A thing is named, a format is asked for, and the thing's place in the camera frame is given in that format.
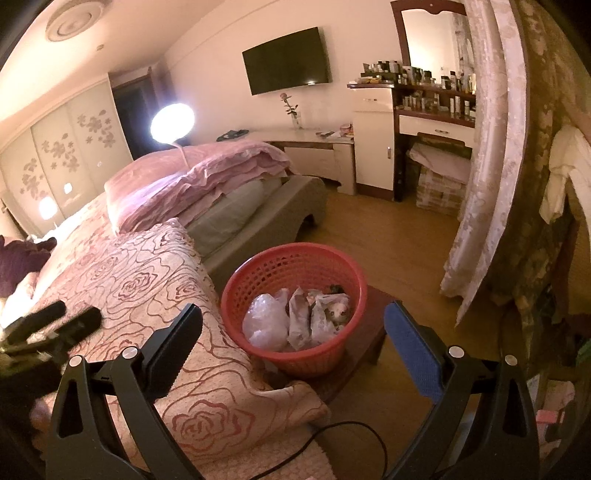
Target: laundry basket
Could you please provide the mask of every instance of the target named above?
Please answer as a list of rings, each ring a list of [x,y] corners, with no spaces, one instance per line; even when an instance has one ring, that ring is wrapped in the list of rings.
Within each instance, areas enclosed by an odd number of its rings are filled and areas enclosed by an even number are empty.
[[[331,341],[300,352],[268,352],[252,346],[242,333],[242,321],[253,299],[281,288],[297,287],[328,293],[341,285],[350,297],[352,317]],[[222,294],[222,319],[230,338],[251,355],[269,360],[297,378],[319,377],[332,370],[345,353],[345,343],[355,335],[367,300],[367,282],[358,264],[348,255],[325,245],[296,243],[270,248],[252,257],[228,281]]]

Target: storage box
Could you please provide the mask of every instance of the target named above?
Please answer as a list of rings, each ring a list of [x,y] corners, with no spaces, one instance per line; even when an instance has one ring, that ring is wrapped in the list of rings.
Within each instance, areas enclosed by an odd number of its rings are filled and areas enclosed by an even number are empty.
[[[427,167],[421,167],[417,186],[417,207],[457,216],[465,194],[464,184],[442,177]]]

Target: pink duvet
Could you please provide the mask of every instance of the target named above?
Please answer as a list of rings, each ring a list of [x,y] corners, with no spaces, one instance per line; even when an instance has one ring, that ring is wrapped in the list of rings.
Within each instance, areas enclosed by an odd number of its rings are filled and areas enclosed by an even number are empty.
[[[148,230],[179,217],[186,225],[247,181],[285,174],[289,158],[263,142],[238,140],[148,154],[105,183],[115,233]]]

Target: metal bolt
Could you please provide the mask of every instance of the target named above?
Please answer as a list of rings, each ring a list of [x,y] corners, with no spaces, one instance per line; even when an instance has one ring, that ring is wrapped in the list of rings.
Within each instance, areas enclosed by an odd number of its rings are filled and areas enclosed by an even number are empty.
[[[70,358],[70,366],[77,367],[82,363],[82,357],[80,355],[73,356]]]
[[[461,346],[451,346],[449,348],[449,354],[453,358],[462,358],[464,356],[464,349]]]
[[[505,362],[507,362],[507,365],[510,365],[512,367],[517,365],[517,359],[514,355],[505,355]]]
[[[138,354],[138,349],[134,346],[129,346],[123,350],[123,358],[129,360]]]

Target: bed frame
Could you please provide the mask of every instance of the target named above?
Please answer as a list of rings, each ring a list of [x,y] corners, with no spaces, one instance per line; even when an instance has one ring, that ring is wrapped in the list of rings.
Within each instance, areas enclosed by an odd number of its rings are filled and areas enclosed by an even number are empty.
[[[327,197],[320,178],[289,177],[234,238],[203,258],[218,294],[246,260],[267,248],[294,242],[305,220],[322,223]]]

